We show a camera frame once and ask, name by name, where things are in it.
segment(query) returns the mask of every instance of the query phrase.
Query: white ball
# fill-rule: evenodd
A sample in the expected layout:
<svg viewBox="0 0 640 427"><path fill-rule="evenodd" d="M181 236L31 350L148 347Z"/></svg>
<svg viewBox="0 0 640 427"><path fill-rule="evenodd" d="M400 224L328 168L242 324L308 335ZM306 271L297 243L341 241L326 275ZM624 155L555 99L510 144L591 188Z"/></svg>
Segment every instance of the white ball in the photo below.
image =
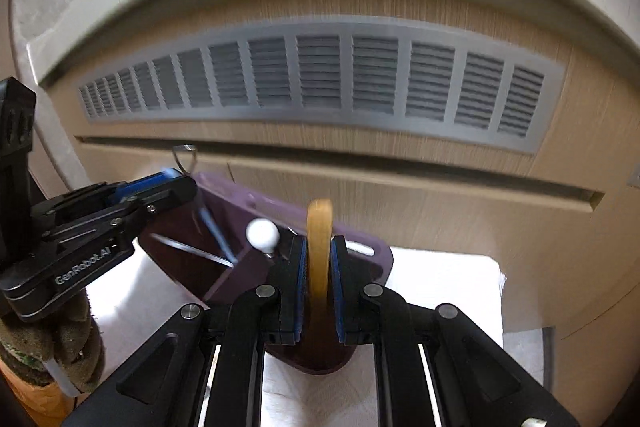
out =
<svg viewBox="0 0 640 427"><path fill-rule="evenodd" d="M273 253L280 240L280 232L272 221L258 217L246 226L246 240L256 250Z"/></svg>

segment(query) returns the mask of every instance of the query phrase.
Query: work glove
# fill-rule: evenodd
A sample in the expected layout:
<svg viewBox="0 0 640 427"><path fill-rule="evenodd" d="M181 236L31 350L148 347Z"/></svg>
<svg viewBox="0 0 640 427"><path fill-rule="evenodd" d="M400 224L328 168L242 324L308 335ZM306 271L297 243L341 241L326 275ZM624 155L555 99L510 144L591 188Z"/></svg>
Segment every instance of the work glove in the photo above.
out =
<svg viewBox="0 0 640 427"><path fill-rule="evenodd" d="M0 319L0 359L21 380L41 387L53 381L42 362L55 359L78 391L93 391L104 370L104 345L86 291L34 323L14 313Z"/></svg>

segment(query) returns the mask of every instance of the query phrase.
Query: yellow object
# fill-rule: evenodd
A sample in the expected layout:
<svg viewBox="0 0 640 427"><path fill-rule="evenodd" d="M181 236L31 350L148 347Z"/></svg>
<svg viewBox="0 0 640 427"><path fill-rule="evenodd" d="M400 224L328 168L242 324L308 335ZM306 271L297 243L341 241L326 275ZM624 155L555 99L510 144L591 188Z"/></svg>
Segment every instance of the yellow object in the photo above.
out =
<svg viewBox="0 0 640 427"><path fill-rule="evenodd" d="M0 372L29 416L40 427L60 427L74 408L72 398L65 396L54 382L39 387L21 380L0 360Z"/></svg>
<svg viewBox="0 0 640 427"><path fill-rule="evenodd" d="M329 249L334 225L334 209L330 200L315 200L306 214L308 248L308 288L310 318L322 317L327 308L329 280Z"/></svg>

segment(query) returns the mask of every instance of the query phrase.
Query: wooden handle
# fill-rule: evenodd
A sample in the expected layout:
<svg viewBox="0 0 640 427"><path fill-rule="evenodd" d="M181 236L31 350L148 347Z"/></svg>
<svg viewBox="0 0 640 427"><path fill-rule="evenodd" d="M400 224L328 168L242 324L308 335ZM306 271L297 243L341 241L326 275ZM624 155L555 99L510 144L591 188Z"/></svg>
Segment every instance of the wooden handle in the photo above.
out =
<svg viewBox="0 0 640 427"><path fill-rule="evenodd" d="M330 200L315 200L306 214L308 248L308 287L311 317L326 312L326 293L329 279L329 249L334 224L334 210Z"/></svg>

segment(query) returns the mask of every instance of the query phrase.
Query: orange fabric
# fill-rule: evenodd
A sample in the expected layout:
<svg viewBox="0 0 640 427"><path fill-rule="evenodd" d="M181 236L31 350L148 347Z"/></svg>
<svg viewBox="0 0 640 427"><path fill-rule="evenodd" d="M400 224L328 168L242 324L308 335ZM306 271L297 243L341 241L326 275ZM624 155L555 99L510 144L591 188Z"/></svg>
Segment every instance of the orange fabric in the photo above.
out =
<svg viewBox="0 0 640 427"><path fill-rule="evenodd" d="M45 387L26 383L2 360L0 360L0 371L16 398L40 427L60 427L62 420L73 410L73 399L65 396L55 382Z"/></svg>

